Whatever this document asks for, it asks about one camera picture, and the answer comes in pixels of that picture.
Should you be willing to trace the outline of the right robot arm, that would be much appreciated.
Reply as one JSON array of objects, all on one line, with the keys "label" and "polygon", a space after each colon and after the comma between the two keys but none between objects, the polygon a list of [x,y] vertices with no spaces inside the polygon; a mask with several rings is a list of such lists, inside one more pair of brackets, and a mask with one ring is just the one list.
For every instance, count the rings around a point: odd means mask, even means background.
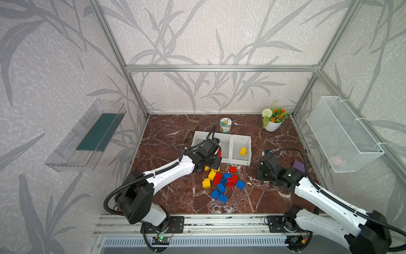
[{"label": "right robot arm", "polygon": [[316,210],[329,215],[322,217],[300,206],[287,211],[281,223],[288,232],[298,230],[319,234],[339,243],[352,254],[387,254],[404,251],[406,246],[392,246],[391,232],[405,236],[405,231],[387,223],[386,217],[374,210],[367,212],[322,188],[304,171],[285,169],[278,161],[280,150],[266,150],[259,159],[258,169],[271,183],[312,203]]}]

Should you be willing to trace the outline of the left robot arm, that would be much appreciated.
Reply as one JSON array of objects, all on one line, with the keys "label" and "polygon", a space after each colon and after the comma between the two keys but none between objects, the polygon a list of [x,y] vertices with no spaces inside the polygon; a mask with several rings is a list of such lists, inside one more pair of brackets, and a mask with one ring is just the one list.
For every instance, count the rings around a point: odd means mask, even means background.
[{"label": "left robot arm", "polygon": [[207,137],[201,143],[185,148],[179,158],[160,168],[132,172],[122,186],[108,194],[103,208],[110,214],[126,217],[129,224],[148,223],[163,232],[170,226],[171,216],[163,207],[153,203],[155,194],[177,179],[205,167],[217,169],[221,151],[221,141]]}]

